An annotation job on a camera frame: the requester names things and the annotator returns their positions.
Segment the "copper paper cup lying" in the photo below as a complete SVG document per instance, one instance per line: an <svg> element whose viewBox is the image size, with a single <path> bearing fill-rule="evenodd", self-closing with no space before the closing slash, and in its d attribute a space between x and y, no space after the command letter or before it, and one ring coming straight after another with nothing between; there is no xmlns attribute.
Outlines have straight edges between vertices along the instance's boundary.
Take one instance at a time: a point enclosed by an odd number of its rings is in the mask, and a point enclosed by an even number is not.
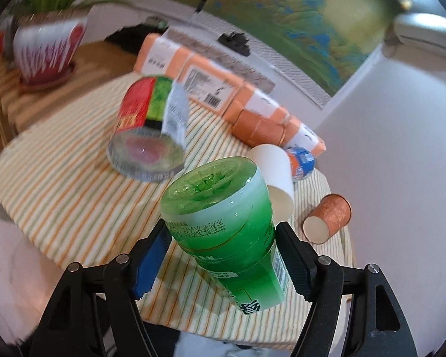
<svg viewBox="0 0 446 357"><path fill-rule="evenodd" d="M346 226L352 217L352 208L346 198L331 193L324 196L302 223L307 240L323 244Z"/></svg>

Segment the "white paper cup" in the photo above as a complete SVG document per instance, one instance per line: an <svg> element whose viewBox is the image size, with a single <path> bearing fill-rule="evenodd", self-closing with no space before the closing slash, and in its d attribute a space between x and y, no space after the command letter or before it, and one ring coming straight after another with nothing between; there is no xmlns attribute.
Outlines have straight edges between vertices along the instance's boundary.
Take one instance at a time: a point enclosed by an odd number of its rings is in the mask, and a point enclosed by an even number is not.
<svg viewBox="0 0 446 357"><path fill-rule="evenodd" d="M287 222L295 209L295 191L289 156L278 146L258 145L247 153L259 167L268 189L272 207L272 221L277 226Z"/></svg>

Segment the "red green labelled plastic cup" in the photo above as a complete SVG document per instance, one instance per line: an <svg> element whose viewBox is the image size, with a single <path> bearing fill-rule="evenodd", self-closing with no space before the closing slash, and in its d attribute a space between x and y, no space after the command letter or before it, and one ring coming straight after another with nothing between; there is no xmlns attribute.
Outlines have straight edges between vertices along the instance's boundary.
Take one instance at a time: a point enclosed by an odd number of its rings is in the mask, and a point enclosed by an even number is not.
<svg viewBox="0 0 446 357"><path fill-rule="evenodd" d="M167 76L144 76L125 93L107 146L110 165L143 182L166 181L184 168L189 100Z"/></svg>

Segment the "brown paper cup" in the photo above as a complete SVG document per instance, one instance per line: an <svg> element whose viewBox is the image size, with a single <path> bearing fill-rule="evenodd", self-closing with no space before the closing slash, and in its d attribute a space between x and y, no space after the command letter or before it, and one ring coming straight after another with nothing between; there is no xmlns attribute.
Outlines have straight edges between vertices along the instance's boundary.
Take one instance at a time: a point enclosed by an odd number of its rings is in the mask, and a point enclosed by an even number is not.
<svg viewBox="0 0 446 357"><path fill-rule="evenodd" d="M249 110L240 113L231 133L251 148L265 143L281 146L285 136L283 125Z"/></svg>

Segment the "orange tissue pack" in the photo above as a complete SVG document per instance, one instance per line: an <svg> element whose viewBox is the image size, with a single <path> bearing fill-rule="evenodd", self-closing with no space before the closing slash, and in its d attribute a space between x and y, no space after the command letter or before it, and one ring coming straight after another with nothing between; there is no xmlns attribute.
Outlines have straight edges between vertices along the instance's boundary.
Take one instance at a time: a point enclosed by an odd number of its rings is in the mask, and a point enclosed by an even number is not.
<svg viewBox="0 0 446 357"><path fill-rule="evenodd" d="M177 80L194 53L168 38L151 33L144 39L134 65L135 73L163 75Z"/></svg>
<svg viewBox="0 0 446 357"><path fill-rule="evenodd" d="M326 151L324 140L293 115L289 117L285 125L282 146L303 148L311 152L314 157Z"/></svg>
<svg viewBox="0 0 446 357"><path fill-rule="evenodd" d="M200 55L192 55L179 77L188 97L222 116L245 81L231 71Z"/></svg>
<svg viewBox="0 0 446 357"><path fill-rule="evenodd" d="M244 83L233 96L222 118L229 123L235 123L244 110L262 115L279 124L286 123L290 117L290 113L277 101L249 83Z"/></svg>

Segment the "wooden slatted bench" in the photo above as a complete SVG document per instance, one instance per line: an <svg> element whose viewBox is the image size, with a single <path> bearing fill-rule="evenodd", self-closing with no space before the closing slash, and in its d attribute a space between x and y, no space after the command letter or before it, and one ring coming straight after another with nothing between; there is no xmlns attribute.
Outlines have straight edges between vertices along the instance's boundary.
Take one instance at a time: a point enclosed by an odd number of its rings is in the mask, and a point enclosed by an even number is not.
<svg viewBox="0 0 446 357"><path fill-rule="evenodd" d="M27 86L0 57L0 150L21 132L49 118L88 91L132 71L137 57L108 41L78 48L68 75L43 86Z"/></svg>

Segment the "orange tissue pack near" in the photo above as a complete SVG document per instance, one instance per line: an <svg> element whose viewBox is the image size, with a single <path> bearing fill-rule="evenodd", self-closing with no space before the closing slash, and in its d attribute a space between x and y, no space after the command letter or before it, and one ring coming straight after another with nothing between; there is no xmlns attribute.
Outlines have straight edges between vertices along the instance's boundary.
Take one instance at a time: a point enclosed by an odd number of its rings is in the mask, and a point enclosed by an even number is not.
<svg viewBox="0 0 446 357"><path fill-rule="evenodd" d="M200 55L192 55L179 77L188 97L222 116L245 81L231 71Z"/></svg>

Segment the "orange tissue pack far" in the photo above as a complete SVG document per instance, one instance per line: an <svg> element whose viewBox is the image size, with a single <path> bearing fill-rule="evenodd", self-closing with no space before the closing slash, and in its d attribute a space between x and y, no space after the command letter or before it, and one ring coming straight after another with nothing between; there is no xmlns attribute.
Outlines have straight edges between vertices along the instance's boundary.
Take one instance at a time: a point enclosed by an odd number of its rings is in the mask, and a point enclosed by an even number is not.
<svg viewBox="0 0 446 357"><path fill-rule="evenodd" d="M144 39L134 65L135 73L163 75L177 80L194 53L168 38L151 33Z"/></svg>

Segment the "red white flower pot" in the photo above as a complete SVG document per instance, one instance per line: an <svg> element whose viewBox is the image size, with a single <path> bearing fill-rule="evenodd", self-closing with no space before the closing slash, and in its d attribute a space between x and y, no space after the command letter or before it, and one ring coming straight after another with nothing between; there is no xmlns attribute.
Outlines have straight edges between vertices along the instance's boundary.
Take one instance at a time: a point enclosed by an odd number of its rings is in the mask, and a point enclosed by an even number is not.
<svg viewBox="0 0 446 357"><path fill-rule="evenodd" d="M20 18L14 62L25 91L46 90L71 78L74 55L87 30L86 10L61 10Z"/></svg>

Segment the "landscape painting mural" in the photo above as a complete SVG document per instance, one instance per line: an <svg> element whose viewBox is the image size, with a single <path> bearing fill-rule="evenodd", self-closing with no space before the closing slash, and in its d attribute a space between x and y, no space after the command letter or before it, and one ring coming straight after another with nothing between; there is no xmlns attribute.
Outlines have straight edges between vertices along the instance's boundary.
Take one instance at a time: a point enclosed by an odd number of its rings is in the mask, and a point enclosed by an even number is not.
<svg viewBox="0 0 446 357"><path fill-rule="evenodd" d="M362 65L401 13L398 0L173 0L271 47L329 96Z"/></svg>

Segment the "white air conditioner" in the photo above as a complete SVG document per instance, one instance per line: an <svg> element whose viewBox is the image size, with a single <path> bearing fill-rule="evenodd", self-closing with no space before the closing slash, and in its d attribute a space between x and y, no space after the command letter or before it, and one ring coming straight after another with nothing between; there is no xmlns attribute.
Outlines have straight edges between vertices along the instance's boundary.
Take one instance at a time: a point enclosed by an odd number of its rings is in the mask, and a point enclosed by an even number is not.
<svg viewBox="0 0 446 357"><path fill-rule="evenodd" d="M446 58L446 17L429 13L399 14L387 29L384 43L403 44Z"/></svg>

